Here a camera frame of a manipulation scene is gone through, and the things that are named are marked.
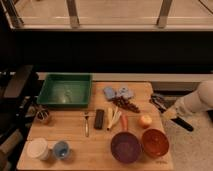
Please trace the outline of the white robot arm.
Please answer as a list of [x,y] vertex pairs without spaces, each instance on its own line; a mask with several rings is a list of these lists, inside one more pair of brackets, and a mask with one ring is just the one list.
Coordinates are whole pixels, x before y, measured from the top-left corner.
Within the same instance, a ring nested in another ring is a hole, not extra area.
[[163,116],[174,119],[176,117],[192,116],[208,110],[213,110],[213,80],[200,82],[193,92],[178,98],[163,113]]

